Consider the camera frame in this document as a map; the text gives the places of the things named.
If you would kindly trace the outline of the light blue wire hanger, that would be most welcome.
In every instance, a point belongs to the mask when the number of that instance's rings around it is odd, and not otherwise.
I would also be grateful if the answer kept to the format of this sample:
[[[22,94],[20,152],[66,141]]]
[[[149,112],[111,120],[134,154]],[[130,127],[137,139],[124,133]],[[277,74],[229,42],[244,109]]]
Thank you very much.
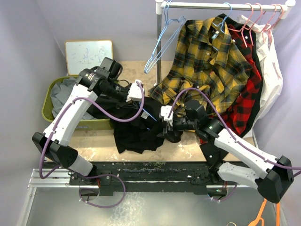
[[[145,127],[146,130],[151,130],[157,123],[157,119],[152,112],[151,106],[147,105],[145,102],[143,109],[140,114],[141,124]]]

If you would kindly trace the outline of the black t-shirt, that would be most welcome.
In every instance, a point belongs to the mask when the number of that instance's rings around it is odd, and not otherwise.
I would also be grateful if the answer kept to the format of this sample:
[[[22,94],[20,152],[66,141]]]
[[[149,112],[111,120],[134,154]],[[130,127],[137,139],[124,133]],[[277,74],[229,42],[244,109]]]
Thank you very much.
[[[140,107],[138,103],[135,103],[138,105],[138,109],[124,107],[117,109],[109,104],[99,103],[98,98],[95,102],[106,112],[119,119],[133,117]],[[157,123],[153,129],[145,129],[141,124],[140,115],[130,122],[119,122],[110,119],[115,144],[119,153],[123,153],[125,150],[134,151],[140,154],[145,150],[156,151],[156,149],[164,143],[164,138],[157,137],[157,134],[163,130],[163,122],[159,118],[159,111],[162,104],[150,97],[146,97],[144,102],[151,106],[152,112],[157,119]]]

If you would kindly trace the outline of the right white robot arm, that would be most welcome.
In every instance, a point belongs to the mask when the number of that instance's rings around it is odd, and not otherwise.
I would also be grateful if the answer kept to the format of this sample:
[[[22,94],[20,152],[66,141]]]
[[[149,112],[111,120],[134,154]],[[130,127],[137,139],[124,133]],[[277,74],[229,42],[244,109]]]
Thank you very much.
[[[245,166],[237,166],[222,159],[211,163],[209,179],[214,184],[232,181],[256,189],[272,203],[279,203],[294,181],[291,161],[266,153],[225,128],[217,118],[207,116],[203,105],[192,100],[185,104],[185,116],[173,113],[172,106],[162,106],[159,117],[165,127],[162,136],[176,140],[179,132],[193,130],[210,145],[211,149],[224,150],[240,159]]]

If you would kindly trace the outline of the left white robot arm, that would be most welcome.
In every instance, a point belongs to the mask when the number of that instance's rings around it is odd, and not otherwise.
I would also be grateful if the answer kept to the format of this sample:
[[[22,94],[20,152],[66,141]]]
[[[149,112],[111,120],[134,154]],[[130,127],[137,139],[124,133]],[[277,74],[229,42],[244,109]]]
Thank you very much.
[[[77,150],[69,147],[69,142],[84,113],[91,105],[114,121],[130,122],[140,115],[144,105],[143,83],[135,80],[127,89],[123,89],[116,82],[122,69],[121,64],[105,57],[100,66],[82,70],[59,114],[42,133],[34,133],[32,141],[41,153],[39,162],[41,179],[49,176],[43,175],[42,172],[44,159],[49,158],[58,167],[62,166],[80,174],[80,179],[87,185],[96,181],[97,173],[94,171],[93,164],[81,157]],[[141,105],[131,118],[119,119],[95,102],[102,94],[120,102],[134,101]]]

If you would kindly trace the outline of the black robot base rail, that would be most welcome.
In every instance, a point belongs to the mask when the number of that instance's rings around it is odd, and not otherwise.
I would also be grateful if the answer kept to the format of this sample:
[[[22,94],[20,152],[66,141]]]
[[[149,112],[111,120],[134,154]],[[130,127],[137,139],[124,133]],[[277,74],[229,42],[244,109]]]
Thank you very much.
[[[193,193],[216,199],[228,194],[232,182],[223,182],[210,174],[206,162],[168,161],[97,161],[94,176],[87,179],[75,172],[67,172],[70,185],[100,189],[101,196],[114,192]]]

